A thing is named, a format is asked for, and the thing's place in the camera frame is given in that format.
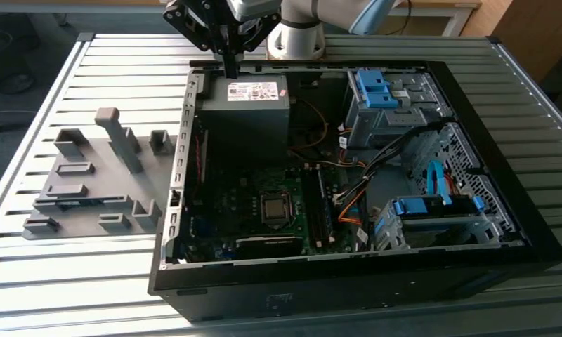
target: aluminum table surface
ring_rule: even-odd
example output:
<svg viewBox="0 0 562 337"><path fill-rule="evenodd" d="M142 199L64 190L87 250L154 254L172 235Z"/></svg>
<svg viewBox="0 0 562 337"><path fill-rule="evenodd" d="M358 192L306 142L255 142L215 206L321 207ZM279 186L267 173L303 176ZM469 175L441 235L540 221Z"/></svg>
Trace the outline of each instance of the aluminum table surface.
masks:
<svg viewBox="0 0 562 337"><path fill-rule="evenodd" d="M247 57L263 58L264 49ZM114 106L136 136L152 129L176 134L188 61L210 58L178 35L97 34L76 43L0 182L0 336L562 336L562 265L457 302L194 326L146 292L152 235L20 236L59 130L106 136L93 116ZM562 244L562 116L502 45L481 38L330 36L327 58L448 63Z"/></svg>

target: power supply label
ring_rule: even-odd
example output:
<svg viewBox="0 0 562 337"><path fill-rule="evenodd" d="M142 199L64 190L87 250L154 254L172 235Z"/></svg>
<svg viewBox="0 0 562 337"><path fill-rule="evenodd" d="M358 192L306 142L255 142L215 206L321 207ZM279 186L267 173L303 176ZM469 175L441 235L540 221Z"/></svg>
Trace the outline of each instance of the power supply label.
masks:
<svg viewBox="0 0 562 337"><path fill-rule="evenodd" d="M278 82L234 82L227 86L227 101L278 100Z"/></svg>

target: white label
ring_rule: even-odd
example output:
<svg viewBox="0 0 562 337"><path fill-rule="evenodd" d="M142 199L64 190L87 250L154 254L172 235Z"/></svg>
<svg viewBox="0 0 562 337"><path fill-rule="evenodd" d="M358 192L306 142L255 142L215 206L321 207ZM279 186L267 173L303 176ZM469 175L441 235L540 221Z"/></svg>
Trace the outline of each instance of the white label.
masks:
<svg viewBox="0 0 562 337"><path fill-rule="evenodd" d="M342 149L347 149L347 138L346 137L339 137L339 147Z"/></svg>
<svg viewBox="0 0 562 337"><path fill-rule="evenodd" d="M278 100L278 82L234 82L227 86L227 100Z"/></svg>
<svg viewBox="0 0 562 337"><path fill-rule="evenodd" d="M362 228L358 229L357 236L362 242L366 243L369 241L369 235L365 233Z"/></svg>
<svg viewBox="0 0 562 337"><path fill-rule="evenodd" d="M406 90L391 91L391 95L394 95L394 97L409 97L409 93Z"/></svg>

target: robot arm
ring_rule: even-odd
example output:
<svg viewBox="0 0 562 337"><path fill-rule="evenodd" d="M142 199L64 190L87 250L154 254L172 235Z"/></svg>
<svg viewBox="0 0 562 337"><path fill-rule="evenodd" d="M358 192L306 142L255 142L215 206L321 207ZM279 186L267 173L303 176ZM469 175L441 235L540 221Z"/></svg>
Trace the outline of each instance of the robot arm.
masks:
<svg viewBox="0 0 562 337"><path fill-rule="evenodd" d="M244 51L254 51L282 21L282 0L174 0L164 19L202 50L224 63L224 74L238 77Z"/></svg>
<svg viewBox="0 0 562 337"><path fill-rule="evenodd" d="M325 52L321 22L354 34L373 34L402 1L174 0L164 19L202 51L214 52L226 76L236 78L244 51L254 51L271 33L273 57L318 58Z"/></svg>

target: ram slot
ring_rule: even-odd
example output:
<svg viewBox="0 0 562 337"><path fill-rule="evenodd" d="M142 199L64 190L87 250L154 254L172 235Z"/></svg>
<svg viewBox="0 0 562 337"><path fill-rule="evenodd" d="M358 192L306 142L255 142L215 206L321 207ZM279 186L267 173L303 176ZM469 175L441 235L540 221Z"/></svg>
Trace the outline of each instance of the ram slot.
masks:
<svg viewBox="0 0 562 337"><path fill-rule="evenodd" d="M329 244L331 234L331 211L322 184L321 171L310 169L302 171L303 202L311 245L322 248Z"/></svg>

